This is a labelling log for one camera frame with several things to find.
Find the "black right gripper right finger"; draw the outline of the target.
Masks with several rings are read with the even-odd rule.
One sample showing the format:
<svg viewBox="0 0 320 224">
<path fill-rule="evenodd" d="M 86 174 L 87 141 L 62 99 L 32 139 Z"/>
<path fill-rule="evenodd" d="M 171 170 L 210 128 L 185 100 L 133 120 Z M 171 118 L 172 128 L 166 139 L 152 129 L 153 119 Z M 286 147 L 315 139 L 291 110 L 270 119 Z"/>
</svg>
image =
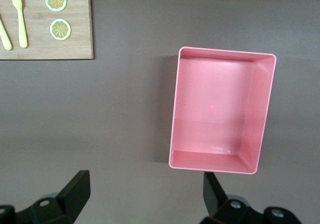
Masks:
<svg viewBox="0 0 320 224">
<path fill-rule="evenodd" d="M 300 224 L 289 210 L 267 207 L 255 211 L 239 198 L 229 198 L 213 172 L 204 172 L 203 199 L 208 212 L 199 224 Z"/>
</svg>

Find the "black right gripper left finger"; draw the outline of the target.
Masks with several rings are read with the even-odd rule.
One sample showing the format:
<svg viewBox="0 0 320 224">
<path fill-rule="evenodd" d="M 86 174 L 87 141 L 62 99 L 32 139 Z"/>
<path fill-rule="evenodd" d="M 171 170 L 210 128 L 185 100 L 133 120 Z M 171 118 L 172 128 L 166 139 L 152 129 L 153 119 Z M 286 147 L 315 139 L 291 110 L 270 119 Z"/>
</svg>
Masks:
<svg viewBox="0 0 320 224">
<path fill-rule="evenodd" d="M 42 198 L 20 212 L 0 205 L 0 224 L 74 224 L 90 195 L 90 172 L 81 170 L 55 197 Z"/>
</svg>

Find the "pink plastic bin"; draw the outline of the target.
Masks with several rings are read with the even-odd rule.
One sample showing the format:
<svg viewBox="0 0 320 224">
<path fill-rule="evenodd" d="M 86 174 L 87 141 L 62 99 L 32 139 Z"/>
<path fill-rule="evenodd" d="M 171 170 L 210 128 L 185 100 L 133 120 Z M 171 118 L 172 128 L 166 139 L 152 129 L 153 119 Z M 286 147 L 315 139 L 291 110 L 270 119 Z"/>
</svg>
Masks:
<svg viewBox="0 0 320 224">
<path fill-rule="evenodd" d="M 182 47 L 169 166 L 256 173 L 276 63 L 270 53 Z"/>
</svg>

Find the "wooden cutting board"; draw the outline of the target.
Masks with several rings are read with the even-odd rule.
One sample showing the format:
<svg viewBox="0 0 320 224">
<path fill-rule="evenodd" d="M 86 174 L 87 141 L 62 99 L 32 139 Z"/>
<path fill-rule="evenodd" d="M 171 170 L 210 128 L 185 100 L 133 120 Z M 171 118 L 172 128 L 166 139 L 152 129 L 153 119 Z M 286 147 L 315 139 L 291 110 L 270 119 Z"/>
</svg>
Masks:
<svg viewBox="0 0 320 224">
<path fill-rule="evenodd" d="M 22 0 L 28 46 L 19 45 L 18 13 L 12 0 L 0 0 L 0 19 L 12 44 L 5 50 L 0 40 L 0 60 L 65 60 L 92 59 L 93 33 L 91 0 L 66 0 L 61 11 L 51 11 L 46 0 Z M 56 19 L 66 20 L 71 33 L 66 40 L 57 40 L 50 33 Z"/>
</svg>

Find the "lemon slice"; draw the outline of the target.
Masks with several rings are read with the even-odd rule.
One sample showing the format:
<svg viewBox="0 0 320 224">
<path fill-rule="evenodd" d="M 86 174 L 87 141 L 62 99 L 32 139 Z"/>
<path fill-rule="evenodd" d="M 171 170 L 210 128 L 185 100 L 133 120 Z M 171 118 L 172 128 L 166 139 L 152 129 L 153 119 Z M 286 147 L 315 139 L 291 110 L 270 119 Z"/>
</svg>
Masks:
<svg viewBox="0 0 320 224">
<path fill-rule="evenodd" d="M 47 8 L 54 12 L 60 12 L 67 6 L 68 0 L 45 0 Z"/>
<path fill-rule="evenodd" d="M 50 34 L 56 40 L 66 40 L 71 35 L 70 24 L 64 19 L 55 19 L 49 28 Z"/>
</svg>

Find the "yellow plastic knife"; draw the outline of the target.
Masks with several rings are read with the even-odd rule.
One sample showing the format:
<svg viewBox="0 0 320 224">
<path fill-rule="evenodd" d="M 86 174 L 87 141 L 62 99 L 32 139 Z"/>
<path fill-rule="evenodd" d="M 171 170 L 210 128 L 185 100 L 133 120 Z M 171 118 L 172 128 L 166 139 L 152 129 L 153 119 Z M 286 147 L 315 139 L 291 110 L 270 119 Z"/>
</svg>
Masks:
<svg viewBox="0 0 320 224">
<path fill-rule="evenodd" d="M 7 51 L 12 50 L 12 43 L 10 41 L 10 38 L 7 33 L 7 29 L 4 25 L 1 14 L 0 14 L 0 40 L 2 41 L 2 44 L 5 50 Z"/>
</svg>

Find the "yellow plastic fork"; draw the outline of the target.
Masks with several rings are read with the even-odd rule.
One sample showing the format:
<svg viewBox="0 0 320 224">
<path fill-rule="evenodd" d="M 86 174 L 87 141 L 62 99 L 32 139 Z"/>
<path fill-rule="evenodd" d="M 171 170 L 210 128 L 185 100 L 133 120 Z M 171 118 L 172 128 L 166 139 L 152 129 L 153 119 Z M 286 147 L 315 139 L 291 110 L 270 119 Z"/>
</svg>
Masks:
<svg viewBox="0 0 320 224">
<path fill-rule="evenodd" d="M 23 0 L 12 0 L 13 6 L 17 10 L 17 17 L 18 17 L 18 40 L 19 45 L 21 48 L 28 47 L 28 38 L 26 33 L 26 26 L 24 20 L 24 13 L 23 13 Z"/>
</svg>

